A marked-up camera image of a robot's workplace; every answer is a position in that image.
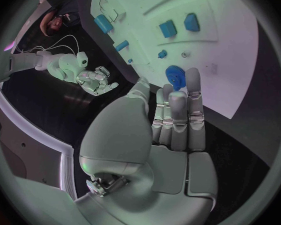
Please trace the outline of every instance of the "person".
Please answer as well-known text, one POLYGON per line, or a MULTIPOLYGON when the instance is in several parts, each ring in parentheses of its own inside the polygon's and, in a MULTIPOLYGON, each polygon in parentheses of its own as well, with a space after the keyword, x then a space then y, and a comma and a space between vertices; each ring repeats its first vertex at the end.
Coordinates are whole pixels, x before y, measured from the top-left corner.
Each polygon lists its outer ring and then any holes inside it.
POLYGON ((40 30, 47 37, 54 36, 62 27, 80 24, 77 0, 66 0, 56 7, 52 7, 40 22, 40 30))

